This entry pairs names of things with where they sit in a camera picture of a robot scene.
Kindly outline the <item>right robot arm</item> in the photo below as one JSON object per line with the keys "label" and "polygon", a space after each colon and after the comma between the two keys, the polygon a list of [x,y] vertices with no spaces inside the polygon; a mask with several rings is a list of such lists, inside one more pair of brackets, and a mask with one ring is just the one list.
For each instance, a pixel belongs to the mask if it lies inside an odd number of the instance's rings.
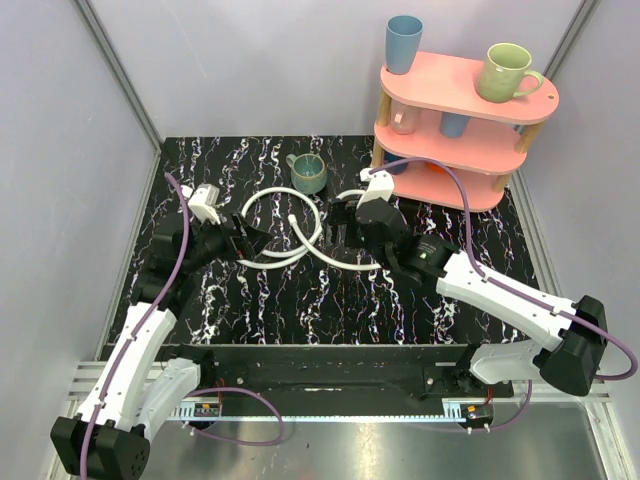
{"label": "right robot arm", "polygon": [[328,224],[344,226],[346,247],[365,249],[395,281],[462,301],[526,335],[522,342],[469,346],[452,373],[463,395],[528,380],[578,397],[589,393],[607,345],[598,300],[573,302],[482,267],[436,235],[413,233],[402,213],[382,199],[334,200]]}

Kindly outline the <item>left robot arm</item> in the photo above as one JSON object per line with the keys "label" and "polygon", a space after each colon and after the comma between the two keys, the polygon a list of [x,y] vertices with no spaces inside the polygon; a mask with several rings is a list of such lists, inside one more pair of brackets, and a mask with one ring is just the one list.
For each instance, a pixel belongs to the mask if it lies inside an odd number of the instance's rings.
{"label": "left robot arm", "polygon": [[215,260],[252,260],[272,240],[239,215],[191,221],[186,212],[160,221],[133,288],[123,330],[95,386],[73,417],[56,419],[50,438],[66,472],[83,479],[137,479],[151,442],[182,399],[215,386],[213,357],[183,347],[167,372],[147,380],[154,360],[195,287]]}

